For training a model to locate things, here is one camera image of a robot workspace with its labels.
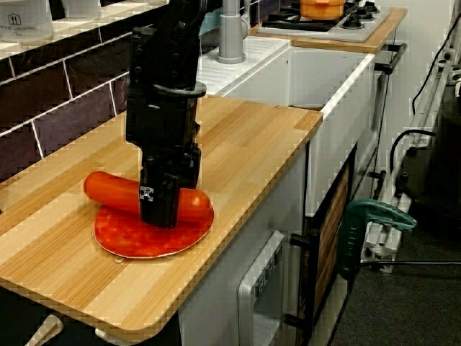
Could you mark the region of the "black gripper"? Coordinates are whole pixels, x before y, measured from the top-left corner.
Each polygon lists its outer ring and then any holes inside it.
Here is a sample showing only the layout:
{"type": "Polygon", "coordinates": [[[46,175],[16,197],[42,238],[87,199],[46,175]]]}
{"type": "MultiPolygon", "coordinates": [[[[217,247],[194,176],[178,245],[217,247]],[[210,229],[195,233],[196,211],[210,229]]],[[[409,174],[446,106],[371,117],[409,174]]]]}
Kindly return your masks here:
{"type": "Polygon", "coordinates": [[[180,188],[197,187],[201,150],[197,101],[203,83],[172,89],[161,85],[130,85],[127,94],[126,141],[142,151],[140,218],[163,229],[176,225],[180,188]]]}

